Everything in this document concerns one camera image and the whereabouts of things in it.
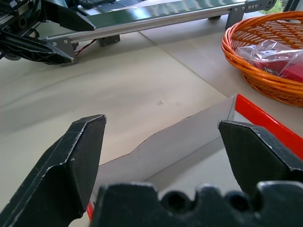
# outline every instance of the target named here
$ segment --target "woven basket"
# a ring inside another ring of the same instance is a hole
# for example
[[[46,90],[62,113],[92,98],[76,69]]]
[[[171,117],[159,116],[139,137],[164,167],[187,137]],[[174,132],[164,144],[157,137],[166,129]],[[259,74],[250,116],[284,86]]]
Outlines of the woven basket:
[[[276,13],[243,20],[227,29],[222,49],[229,63],[241,70],[246,82],[254,89],[282,103],[303,107],[303,83],[264,72],[235,53],[239,46],[259,44],[267,39],[303,49],[303,12]]]

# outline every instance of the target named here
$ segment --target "conveyor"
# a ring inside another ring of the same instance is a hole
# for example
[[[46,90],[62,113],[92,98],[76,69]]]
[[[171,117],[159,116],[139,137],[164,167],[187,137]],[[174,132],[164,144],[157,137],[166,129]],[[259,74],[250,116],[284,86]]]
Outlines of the conveyor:
[[[85,10],[83,11],[83,8],[82,11],[77,8],[77,10],[86,16],[81,15],[79,12],[74,14],[74,9],[71,10],[64,6],[58,6],[53,2],[50,3],[47,1],[46,3],[45,10],[42,10],[44,12],[43,19],[40,19],[37,23],[51,20],[71,30],[78,30],[78,32],[70,31],[63,34],[51,35],[44,40],[38,41],[39,43],[32,44],[32,46],[43,45],[44,48],[47,47],[48,50],[43,50],[43,58],[41,56],[31,57],[30,54],[27,54],[27,52],[36,54],[37,51],[41,51],[39,48],[30,50],[32,47],[28,45],[27,48],[22,47],[21,51],[12,51],[11,47],[3,48],[0,42],[0,50],[3,52],[8,51],[10,53],[8,54],[9,56],[17,55],[47,64],[75,63],[75,44],[82,41],[98,39],[101,46],[103,46],[120,41],[119,35],[121,34],[204,18],[216,18],[226,14],[228,14],[226,28],[228,28],[241,21],[244,13],[271,9],[276,0],[181,0],[96,15],[89,15],[85,13]],[[27,38],[24,34],[25,32],[21,33],[21,36]]]

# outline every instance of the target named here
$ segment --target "red item in bag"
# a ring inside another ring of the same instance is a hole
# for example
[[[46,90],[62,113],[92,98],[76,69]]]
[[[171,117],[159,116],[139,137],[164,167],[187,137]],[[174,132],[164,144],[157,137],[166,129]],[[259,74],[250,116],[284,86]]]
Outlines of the red item in bag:
[[[303,83],[303,66],[292,65],[283,71],[282,78]]]
[[[288,61],[254,62],[255,67],[275,76],[278,76],[287,64]]]

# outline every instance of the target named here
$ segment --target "metal extrusion bar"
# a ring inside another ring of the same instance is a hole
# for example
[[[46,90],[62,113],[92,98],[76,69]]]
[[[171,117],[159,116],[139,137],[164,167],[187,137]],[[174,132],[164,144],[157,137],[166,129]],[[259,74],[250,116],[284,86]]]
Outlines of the metal extrusion bar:
[[[87,17],[96,26],[95,31],[56,35],[49,37],[49,40],[69,38],[72,43],[77,43],[96,38],[121,35],[160,26],[225,15],[229,14],[233,7],[244,7],[245,4],[245,2],[239,3],[238,0],[218,1],[213,4],[205,0],[183,0],[113,11]]]

